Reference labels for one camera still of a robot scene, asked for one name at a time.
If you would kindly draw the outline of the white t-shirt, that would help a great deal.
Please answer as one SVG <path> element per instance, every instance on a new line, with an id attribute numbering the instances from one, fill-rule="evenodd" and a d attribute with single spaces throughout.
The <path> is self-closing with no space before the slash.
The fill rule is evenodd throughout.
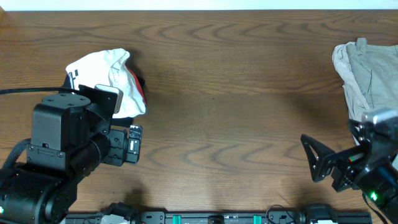
<path id="1" fill-rule="evenodd" d="M 91 86 L 89 87 L 91 88 L 98 84 L 108 86 L 110 69 L 112 67 L 116 69 L 123 68 L 129 58 L 130 53 L 124 49 L 102 50 L 90 53 L 69 64 L 66 67 L 66 71 L 68 73 L 82 69 L 83 76 L 87 75 L 96 80 L 96 84 L 94 84 L 94 81 L 90 81 Z"/>

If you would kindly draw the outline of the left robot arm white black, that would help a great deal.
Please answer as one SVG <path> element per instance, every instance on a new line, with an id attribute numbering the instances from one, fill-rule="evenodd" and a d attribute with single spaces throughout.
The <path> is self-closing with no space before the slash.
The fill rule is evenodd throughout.
<path id="1" fill-rule="evenodd" d="M 37 104 L 32 134 L 1 168 L 2 223 L 61 223 L 78 184 L 100 164 L 139 160 L 142 127 L 111 127 L 121 94 L 110 86 L 55 87 Z"/>

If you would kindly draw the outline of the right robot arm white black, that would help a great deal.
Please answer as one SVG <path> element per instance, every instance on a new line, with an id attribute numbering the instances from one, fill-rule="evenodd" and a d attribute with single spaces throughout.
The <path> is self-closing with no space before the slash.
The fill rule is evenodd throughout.
<path id="1" fill-rule="evenodd" d="M 348 121 L 348 127 L 359 144 L 335 152 L 320 141 L 301 135 L 312 180 L 331 176 L 336 192 L 360 190 L 384 215 L 384 222 L 397 223 L 397 170 L 392 158 L 397 155 L 397 119 L 374 124 L 370 121 Z"/>

